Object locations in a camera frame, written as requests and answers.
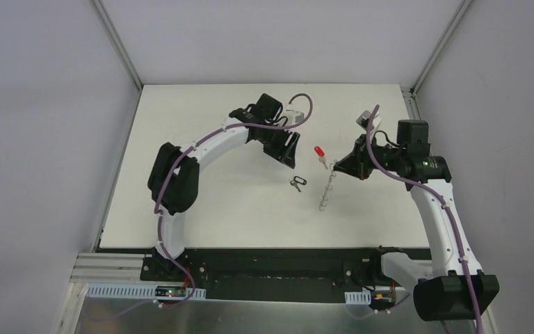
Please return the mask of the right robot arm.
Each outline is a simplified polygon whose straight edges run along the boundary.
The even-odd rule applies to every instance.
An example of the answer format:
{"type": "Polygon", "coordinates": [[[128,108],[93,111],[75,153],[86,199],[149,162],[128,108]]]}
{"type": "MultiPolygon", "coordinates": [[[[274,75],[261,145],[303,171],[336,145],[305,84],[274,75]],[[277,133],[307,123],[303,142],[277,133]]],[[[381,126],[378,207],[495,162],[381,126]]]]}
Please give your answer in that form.
{"type": "Polygon", "coordinates": [[[479,321],[500,284],[484,272],[464,235],[448,164],[430,152],[428,123],[401,120],[396,142],[378,145],[369,120],[358,120],[365,134],[333,169],[359,180],[378,170],[403,183],[423,221],[432,267],[423,268],[399,248],[378,247],[355,280],[370,287],[394,281],[411,294],[424,321],[479,321]]]}

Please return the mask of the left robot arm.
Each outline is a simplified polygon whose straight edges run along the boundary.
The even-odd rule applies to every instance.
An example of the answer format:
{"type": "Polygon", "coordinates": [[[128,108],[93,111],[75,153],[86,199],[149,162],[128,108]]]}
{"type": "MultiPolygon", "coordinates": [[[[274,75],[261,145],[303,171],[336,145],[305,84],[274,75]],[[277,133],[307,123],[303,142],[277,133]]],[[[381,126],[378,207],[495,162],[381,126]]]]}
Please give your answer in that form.
{"type": "Polygon", "coordinates": [[[219,128],[188,145],[163,144],[157,153],[147,181],[158,216],[155,250],[162,258],[157,271],[167,281],[183,276],[184,263],[178,257],[184,252],[186,212],[199,193],[201,172],[230,150],[256,141],[263,153],[289,167],[296,166],[296,147],[300,134],[294,128],[307,122],[314,110],[308,101],[306,116],[293,121],[282,104],[264,93],[255,103],[231,111],[219,128]]]}

